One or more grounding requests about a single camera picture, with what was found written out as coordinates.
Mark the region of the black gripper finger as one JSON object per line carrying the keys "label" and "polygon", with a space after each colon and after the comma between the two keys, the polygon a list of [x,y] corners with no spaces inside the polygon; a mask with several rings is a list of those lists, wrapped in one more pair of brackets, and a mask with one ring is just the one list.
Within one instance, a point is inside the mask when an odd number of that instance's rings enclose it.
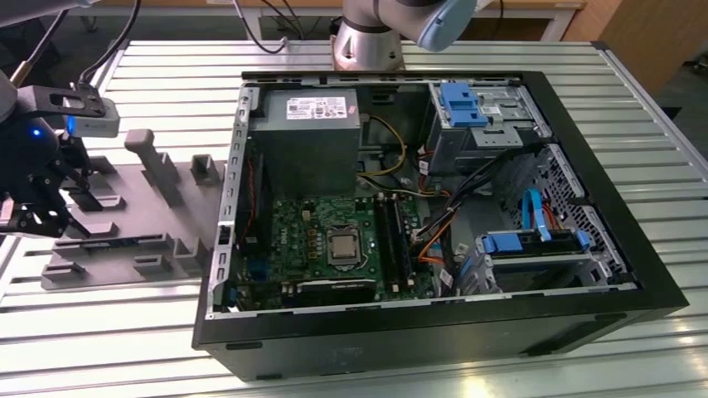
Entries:
{"label": "black gripper finger", "polygon": [[74,218],[60,193],[60,185],[46,177],[28,177],[12,188],[4,188],[2,233],[60,238],[75,232],[88,238],[91,232]]}
{"label": "black gripper finger", "polygon": [[59,137],[59,148],[50,167],[75,184],[78,191],[90,190],[88,177],[92,175],[92,163],[80,138]]}

